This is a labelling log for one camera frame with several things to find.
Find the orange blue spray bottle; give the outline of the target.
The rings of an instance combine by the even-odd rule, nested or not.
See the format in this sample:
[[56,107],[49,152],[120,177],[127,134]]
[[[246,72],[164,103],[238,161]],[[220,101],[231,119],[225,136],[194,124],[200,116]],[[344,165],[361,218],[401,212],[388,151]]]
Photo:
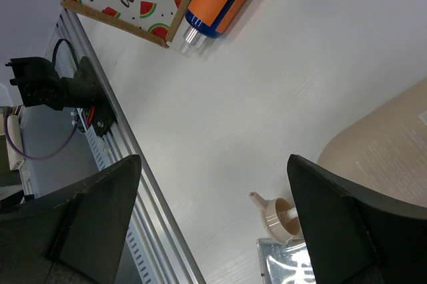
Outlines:
[[180,51],[189,56],[207,38],[217,39],[229,27],[247,0],[191,0],[185,20],[188,24],[183,34]]

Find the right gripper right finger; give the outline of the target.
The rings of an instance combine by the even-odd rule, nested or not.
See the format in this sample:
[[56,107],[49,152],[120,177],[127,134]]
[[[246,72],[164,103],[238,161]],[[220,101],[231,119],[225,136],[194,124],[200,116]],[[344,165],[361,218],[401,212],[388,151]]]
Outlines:
[[426,208],[299,155],[287,172],[317,283],[426,282]]

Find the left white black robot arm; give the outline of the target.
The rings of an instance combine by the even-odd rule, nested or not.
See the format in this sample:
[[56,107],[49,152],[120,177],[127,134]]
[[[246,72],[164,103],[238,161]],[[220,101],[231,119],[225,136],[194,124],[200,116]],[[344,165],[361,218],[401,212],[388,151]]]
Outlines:
[[5,64],[12,68],[16,86],[25,107],[46,105],[55,111],[66,107],[94,106],[100,98],[96,84],[88,79],[60,77],[54,65],[42,57],[11,59]]

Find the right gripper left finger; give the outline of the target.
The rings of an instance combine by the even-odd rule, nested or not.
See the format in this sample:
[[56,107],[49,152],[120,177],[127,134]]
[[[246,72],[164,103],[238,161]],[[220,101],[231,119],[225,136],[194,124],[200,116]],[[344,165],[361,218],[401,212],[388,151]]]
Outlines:
[[129,155],[50,194],[1,209],[2,283],[114,283],[141,175]]

